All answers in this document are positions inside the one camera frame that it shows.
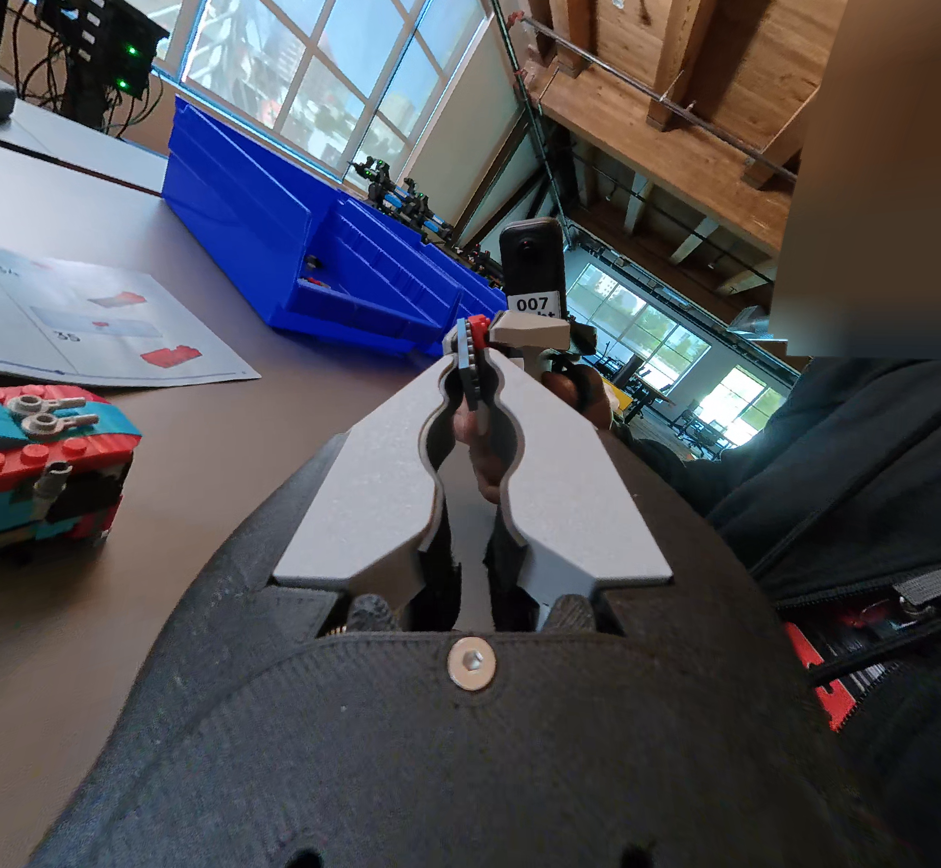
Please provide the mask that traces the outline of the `metal ceiling pipe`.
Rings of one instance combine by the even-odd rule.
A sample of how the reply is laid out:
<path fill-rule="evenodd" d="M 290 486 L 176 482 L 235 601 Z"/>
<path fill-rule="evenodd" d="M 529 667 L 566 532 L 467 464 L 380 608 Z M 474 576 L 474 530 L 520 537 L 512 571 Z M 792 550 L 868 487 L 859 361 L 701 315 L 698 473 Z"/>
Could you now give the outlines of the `metal ceiling pipe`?
<path fill-rule="evenodd" d="M 691 109 L 684 108 L 681 105 L 677 104 L 672 99 L 668 98 L 666 93 L 659 94 L 657 93 L 652 86 L 649 86 L 641 80 L 627 74 L 620 69 L 615 68 L 607 62 L 604 62 L 598 56 L 590 53 L 589 51 L 577 46 L 569 39 L 564 38 L 558 32 L 553 30 L 550 27 L 536 21 L 530 15 L 527 15 L 523 11 L 512 12 L 508 16 L 508 24 L 514 26 L 516 24 L 526 24 L 531 27 L 536 33 L 546 36 L 548 39 L 551 39 L 553 42 L 559 46 L 571 51 L 575 55 L 581 57 L 584 61 L 601 68 L 604 72 L 610 74 L 619 81 L 629 85 L 629 87 L 638 91 L 647 98 L 653 100 L 653 102 L 665 109 L 668 109 L 672 114 L 681 118 L 683 121 L 688 122 L 689 124 L 702 129 L 705 132 L 708 132 L 715 139 L 724 143 L 725 145 L 731 146 L 744 156 L 746 156 L 751 161 L 755 162 L 759 167 L 762 167 L 768 170 L 773 175 L 782 177 L 785 180 L 788 180 L 790 183 L 795 184 L 797 182 L 797 175 L 787 169 L 783 164 L 776 163 L 771 160 L 769 156 L 759 151 L 759 149 L 753 145 L 748 144 L 747 142 L 741 140 L 739 137 L 734 136 L 727 130 L 722 127 L 714 124 L 697 114 L 695 114 Z"/>

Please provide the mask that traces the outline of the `person's dark jacket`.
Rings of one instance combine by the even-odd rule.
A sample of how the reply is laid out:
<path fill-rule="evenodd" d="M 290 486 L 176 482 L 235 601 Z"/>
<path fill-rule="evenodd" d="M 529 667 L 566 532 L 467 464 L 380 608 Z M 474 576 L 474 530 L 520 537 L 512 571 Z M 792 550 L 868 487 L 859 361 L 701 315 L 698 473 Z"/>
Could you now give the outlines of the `person's dark jacket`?
<path fill-rule="evenodd" d="M 816 359 L 690 499 L 778 607 L 938 569 L 939 410 L 938 360 Z"/>

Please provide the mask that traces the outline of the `white table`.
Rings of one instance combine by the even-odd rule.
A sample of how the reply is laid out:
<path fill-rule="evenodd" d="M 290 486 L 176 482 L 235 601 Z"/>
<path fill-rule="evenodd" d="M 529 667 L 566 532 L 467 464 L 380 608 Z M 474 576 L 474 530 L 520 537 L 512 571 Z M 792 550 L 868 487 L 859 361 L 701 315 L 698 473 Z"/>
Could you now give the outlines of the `white table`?
<path fill-rule="evenodd" d="M 16 100 L 1 122 L 4 148 L 154 196 L 162 194 L 168 158 Z"/>

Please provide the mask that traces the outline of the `red and blue brick truck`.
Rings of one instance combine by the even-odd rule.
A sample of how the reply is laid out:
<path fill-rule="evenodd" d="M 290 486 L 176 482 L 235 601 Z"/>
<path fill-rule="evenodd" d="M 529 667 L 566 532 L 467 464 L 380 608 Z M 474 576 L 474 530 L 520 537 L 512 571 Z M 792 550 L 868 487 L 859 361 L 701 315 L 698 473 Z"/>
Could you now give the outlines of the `red and blue brick truck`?
<path fill-rule="evenodd" d="M 75 385 L 1 389 L 1 554 L 104 541 L 141 435 L 114 404 Z"/>

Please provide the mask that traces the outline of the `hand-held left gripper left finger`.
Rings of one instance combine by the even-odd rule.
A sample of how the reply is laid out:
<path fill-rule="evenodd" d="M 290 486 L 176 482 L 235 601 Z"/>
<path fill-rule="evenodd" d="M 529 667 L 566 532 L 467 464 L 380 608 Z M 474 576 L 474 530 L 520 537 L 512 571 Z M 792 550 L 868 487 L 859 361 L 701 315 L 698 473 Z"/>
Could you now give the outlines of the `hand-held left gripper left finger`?
<path fill-rule="evenodd" d="M 419 553 L 443 521 L 439 470 L 462 399 L 456 355 L 447 355 L 352 427 L 273 579 L 408 604 L 426 584 Z"/>

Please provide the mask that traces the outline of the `large paned window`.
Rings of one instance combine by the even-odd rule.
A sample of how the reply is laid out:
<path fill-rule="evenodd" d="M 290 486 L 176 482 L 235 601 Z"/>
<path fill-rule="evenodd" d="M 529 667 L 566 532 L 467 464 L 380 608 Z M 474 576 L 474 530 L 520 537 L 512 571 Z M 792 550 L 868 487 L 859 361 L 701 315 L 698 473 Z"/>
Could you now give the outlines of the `large paned window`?
<path fill-rule="evenodd" d="M 484 26 L 481 0 L 128 0 L 170 32 L 124 138 L 168 153 L 200 101 L 329 178 L 406 167 Z"/>

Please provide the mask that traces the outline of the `building instruction booklet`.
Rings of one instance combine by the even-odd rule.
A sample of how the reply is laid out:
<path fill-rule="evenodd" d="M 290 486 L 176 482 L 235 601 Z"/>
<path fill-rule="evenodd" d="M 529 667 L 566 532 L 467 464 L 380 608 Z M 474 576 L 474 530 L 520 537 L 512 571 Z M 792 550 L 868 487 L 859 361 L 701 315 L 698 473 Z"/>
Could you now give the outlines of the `building instruction booklet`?
<path fill-rule="evenodd" d="M 260 378 L 150 275 L 10 250 L 1 371 L 92 390 Z"/>

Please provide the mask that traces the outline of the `grey desk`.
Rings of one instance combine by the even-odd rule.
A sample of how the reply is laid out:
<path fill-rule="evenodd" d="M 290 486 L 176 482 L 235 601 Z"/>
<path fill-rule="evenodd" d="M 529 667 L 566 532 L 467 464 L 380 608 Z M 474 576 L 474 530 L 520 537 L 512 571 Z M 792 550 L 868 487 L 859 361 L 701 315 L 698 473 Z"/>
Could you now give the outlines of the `grey desk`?
<path fill-rule="evenodd" d="M 210 556 L 431 359 L 276 333 L 146 192 L 4 149 L 2 204 L 2 248 L 150 274 L 262 375 L 115 394 L 143 439 L 106 543 L 2 564 L 1 863 L 22 866 Z"/>

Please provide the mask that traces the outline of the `large blue storage bin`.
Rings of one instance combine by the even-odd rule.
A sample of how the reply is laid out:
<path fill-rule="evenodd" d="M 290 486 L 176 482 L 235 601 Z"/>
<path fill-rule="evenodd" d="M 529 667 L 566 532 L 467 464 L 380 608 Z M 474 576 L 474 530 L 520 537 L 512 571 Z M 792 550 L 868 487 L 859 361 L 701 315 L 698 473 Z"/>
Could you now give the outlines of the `large blue storage bin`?
<path fill-rule="evenodd" d="M 355 198 L 182 98 L 175 100 L 164 200 L 271 328 L 387 353 L 441 356 L 452 329 L 428 321 L 354 247 L 335 213 Z M 307 272 L 304 258 L 323 269 Z M 307 287 L 309 277 L 331 289 Z"/>

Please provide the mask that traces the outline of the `person's right hand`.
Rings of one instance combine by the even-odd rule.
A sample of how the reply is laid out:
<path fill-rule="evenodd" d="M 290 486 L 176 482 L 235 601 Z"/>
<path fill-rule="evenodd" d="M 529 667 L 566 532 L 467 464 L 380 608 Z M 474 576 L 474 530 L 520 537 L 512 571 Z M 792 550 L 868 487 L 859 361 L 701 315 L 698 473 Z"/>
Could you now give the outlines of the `person's right hand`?
<path fill-rule="evenodd" d="M 595 428 L 611 429 L 615 411 L 619 409 L 618 398 L 594 368 L 579 365 L 566 373 L 547 371 L 542 374 L 541 382 L 565 404 L 581 406 L 582 416 Z M 469 447 L 481 495 L 488 503 L 497 505 L 506 467 L 491 447 L 489 431 L 480 428 L 477 417 L 477 412 L 471 411 L 464 400 L 453 416 L 454 438 Z"/>

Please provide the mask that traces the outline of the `small blue storage bin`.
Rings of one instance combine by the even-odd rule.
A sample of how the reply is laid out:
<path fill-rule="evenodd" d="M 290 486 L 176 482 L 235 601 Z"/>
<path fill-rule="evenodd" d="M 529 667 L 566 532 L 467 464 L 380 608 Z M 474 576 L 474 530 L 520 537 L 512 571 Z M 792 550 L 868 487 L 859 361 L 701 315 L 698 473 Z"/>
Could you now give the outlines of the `small blue storage bin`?
<path fill-rule="evenodd" d="M 428 262 L 453 280 L 458 286 L 470 291 L 473 295 L 484 298 L 504 297 L 498 286 L 490 286 L 488 279 L 475 273 L 470 267 L 459 259 L 451 256 L 447 251 L 433 243 L 425 243 L 421 239 L 410 242 L 411 247 L 417 250 Z"/>

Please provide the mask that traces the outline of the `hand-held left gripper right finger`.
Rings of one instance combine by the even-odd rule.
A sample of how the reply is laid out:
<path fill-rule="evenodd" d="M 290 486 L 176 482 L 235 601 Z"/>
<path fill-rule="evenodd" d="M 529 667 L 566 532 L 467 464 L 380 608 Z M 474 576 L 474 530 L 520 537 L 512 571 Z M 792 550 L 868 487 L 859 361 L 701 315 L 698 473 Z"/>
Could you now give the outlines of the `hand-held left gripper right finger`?
<path fill-rule="evenodd" d="M 490 353 L 496 379 L 490 441 L 507 469 L 500 511 L 525 549 L 516 584 L 538 604 L 669 583 L 673 572 L 597 430 L 511 358 Z"/>

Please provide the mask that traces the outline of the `row of black robot arms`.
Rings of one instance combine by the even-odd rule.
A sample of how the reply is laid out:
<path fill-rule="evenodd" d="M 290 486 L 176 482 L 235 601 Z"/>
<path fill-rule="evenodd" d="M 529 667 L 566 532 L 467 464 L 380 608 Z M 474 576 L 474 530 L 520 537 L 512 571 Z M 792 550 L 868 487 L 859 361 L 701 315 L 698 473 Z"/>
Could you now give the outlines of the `row of black robot arms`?
<path fill-rule="evenodd" d="M 503 288 L 503 271 L 499 262 L 480 243 L 467 249 L 456 244 L 455 228 L 437 215 L 428 197 L 417 188 L 415 180 L 406 177 L 399 185 L 391 177 L 389 163 L 366 156 L 364 161 L 353 161 L 356 175 L 367 182 L 368 203 L 372 208 L 397 223 L 415 231 L 424 246 L 442 250 L 456 262 L 483 277 L 491 288 Z"/>

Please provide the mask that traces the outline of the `medium blue storage bin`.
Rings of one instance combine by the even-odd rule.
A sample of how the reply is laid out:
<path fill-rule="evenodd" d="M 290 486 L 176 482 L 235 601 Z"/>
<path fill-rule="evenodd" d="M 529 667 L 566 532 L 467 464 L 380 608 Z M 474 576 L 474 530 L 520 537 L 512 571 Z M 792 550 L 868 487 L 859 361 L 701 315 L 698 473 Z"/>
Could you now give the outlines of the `medium blue storage bin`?
<path fill-rule="evenodd" d="M 337 203 L 335 213 L 344 220 L 347 235 L 355 229 L 371 243 L 368 248 L 354 239 L 355 250 L 428 321 L 443 328 L 452 314 L 492 318 L 506 308 L 505 297 L 479 298 L 432 266 L 410 245 L 419 239 L 415 231 L 353 199 Z"/>

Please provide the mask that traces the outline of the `distant row of windows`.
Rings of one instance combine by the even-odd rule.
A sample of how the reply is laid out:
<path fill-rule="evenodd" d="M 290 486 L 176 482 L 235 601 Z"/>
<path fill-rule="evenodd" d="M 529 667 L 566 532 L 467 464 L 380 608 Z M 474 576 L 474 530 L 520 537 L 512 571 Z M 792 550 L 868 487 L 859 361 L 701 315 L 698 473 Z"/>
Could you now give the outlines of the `distant row of windows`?
<path fill-rule="evenodd" d="M 635 377 L 665 399 L 652 410 L 670 422 L 695 420 L 721 449 L 748 443 L 782 406 L 793 384 L 749 355 L 697 330 L 636 284 L 585 251 L 566 256 L 568 309 L 596 329 L 590 359 L 604 377 L 641 360 Z"/>

